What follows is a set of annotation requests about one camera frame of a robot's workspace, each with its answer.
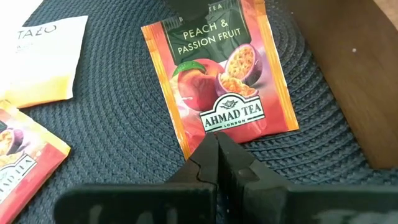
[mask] black tool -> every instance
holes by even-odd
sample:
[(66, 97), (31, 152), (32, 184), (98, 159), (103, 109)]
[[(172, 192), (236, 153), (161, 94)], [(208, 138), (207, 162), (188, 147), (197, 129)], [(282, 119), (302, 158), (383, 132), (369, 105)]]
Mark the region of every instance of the black tool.
[(155, 185), (84, 185), (57, 200), (58, 224), (215, 223), (218, 141), (207, 135), (183, 167)]
[(215, 223), (217, 175), (229, 223), (398, 223), (397, 187), (295, 185), (224, 133), (207, 134), (165, 184), (88, 185), (66, 193), (55, 205), (55, 220)]

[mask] white tea packet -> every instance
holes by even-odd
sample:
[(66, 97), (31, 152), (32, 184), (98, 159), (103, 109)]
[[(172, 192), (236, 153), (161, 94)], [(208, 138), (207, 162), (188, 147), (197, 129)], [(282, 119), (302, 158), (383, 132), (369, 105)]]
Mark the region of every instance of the white tea packet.
[(5, 98), (9, 86), (9, 77), (14, 76), (15, 32), (28, 20), (42, 0), (0, 1), (0, 100)]
[(22, 27), (16, 34), (14, 73), (5, 78), (5, 99), (25, 108), (72, 98), (87, 18)]

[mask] ahmad tea packet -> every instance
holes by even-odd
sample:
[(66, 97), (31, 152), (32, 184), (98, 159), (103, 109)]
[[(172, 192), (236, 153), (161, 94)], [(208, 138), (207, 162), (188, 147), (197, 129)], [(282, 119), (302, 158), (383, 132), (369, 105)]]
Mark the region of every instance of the ahmad tea packet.
[(299, 128), (264, 0), (220, 1), (205, 19), (142, 31), (185, 158), (207, 132), (241, 143)]
[(87, 16), (80, 16), (20, 28), (15, 68), (2, 76), (0, 100), (24, 108), (72, 98), (86, 22)]
[(69, 150), (15, 106), (0, 101), (0, 224), (15, 219)]

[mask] peach and passion fruit tea packet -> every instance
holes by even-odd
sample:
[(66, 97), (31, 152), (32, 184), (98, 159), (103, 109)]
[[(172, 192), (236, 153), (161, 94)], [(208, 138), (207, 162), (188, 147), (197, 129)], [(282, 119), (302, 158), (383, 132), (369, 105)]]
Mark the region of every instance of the peach and passion fruit tea packet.
[(0, 224), (12, 223), (69, 150), (16, 106), (0, 100)]
[(299, 128), (264, 0), (209, 7), (142, 28), (185, 158), (208, 132), (241, 143)]

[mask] wooden surface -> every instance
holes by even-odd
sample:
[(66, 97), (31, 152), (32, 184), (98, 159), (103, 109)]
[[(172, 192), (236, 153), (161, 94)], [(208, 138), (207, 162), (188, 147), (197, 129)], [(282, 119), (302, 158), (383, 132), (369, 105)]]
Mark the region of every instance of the wooden surface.
[(398, 29), (398, 0), (374, 0)]
[(371, 166), (398, 166), (398, 0), (286, 1)]

